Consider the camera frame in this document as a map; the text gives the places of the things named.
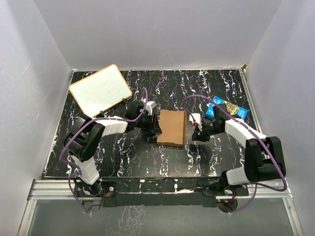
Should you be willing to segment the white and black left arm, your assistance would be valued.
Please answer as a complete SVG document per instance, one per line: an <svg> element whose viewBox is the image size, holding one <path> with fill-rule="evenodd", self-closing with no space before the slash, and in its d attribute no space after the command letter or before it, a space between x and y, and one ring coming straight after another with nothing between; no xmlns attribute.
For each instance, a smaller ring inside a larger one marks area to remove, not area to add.
<svg viewBox="0 0 315 236"><path fill-rule="evenodd" d="M86 195L97 196L101 193L100 175L96 169L94 154L101 139L114 134L124 134L139 128L146 136L161 134L157 106L154 101L133 102L123 117L91 118L80 116L68 132L61 153L70 154L79 176L74 178L75 185Z"/></svg>

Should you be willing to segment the brown cardboard paper box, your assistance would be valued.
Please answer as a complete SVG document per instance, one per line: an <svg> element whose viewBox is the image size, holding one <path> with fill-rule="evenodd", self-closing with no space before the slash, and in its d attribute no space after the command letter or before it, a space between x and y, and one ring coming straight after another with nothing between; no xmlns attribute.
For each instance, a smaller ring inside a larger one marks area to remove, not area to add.
<svg viewBox="0 0 315 236"><path fill-rule="evenodd" d="M159 116L159 126L162 133L157 136L160 146L182 148L186 143L187 114L185 111L162 109Z"/></svg>

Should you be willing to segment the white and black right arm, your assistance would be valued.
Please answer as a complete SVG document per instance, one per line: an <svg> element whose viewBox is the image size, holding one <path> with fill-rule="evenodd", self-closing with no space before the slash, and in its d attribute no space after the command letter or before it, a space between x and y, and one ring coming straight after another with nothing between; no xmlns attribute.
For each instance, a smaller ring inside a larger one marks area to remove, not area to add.
<svg viewBox="0 0 315 236"><path fill-rule="evenodd" d="M213 107L214 119L194 113L189 120L195 130L193 141L207 142L213 135L226 133L245 148L242 167L222 172L219 181L210 186L213 191L231 195L238 185L264 185L264 181L280 179L281 191L287 189L286 168L281 141L278 137L268 137L249 127L237 115L231 115L225 104Z"/></svg>

